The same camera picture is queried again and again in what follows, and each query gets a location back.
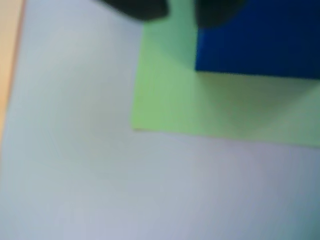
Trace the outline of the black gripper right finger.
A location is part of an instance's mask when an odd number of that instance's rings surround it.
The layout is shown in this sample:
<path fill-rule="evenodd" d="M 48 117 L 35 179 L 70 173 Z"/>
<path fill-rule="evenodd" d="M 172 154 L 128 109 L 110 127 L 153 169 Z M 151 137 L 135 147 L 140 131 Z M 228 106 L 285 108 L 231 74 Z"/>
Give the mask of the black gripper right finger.
<path fill-rule="evenodd" d="M 195 18 L 199 28 L 219 26 L 244 6 L 243 0 L 196 0 Z"/>

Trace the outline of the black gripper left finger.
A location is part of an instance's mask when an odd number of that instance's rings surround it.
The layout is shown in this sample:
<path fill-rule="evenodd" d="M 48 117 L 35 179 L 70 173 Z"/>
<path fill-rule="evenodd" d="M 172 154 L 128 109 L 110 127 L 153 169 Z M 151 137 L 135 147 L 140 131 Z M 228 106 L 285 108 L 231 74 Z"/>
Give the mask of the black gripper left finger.
<path fill-rule="evenodd" d="M 167 0 L 101 0 L 100 2 L 139 21 L 153 21 L 169 14 Z"/>

